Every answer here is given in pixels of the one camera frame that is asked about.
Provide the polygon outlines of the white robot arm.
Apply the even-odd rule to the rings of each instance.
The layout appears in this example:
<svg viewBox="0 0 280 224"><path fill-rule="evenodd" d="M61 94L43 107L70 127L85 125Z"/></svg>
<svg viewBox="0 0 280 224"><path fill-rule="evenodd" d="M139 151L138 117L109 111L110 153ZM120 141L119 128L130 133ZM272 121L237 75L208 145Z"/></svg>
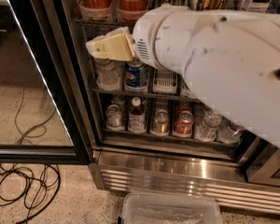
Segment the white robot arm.
<svg viewBox="0 0 280 224"><path fill-rule="evenodd" d="M280 148L280 14L164 5L86 48L178 73L205 105Z"/></svg>

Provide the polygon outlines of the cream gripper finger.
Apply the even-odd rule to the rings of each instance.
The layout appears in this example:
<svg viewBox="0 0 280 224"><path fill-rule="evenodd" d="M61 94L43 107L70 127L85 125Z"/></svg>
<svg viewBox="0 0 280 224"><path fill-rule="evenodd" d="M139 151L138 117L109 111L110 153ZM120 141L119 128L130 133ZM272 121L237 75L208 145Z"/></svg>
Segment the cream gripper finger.
<svg viewBox="0 0 280 224"><path fill-rule="evenodd" d="M102 40L103 49L108 59L131 61L134 57L130 36L126 33L111 35Z"/></svg>
<svg viewBox="0 0 280 224"><path fill-rule="evenodd" d="M127 27L120 27L107 33L106 35L99 35L93 40L90 40L86 43L88 53L95 59L108 59L103 49L102 40L106 37L119 33L126 33L128 35L130 34L129 29Z"/></svg>

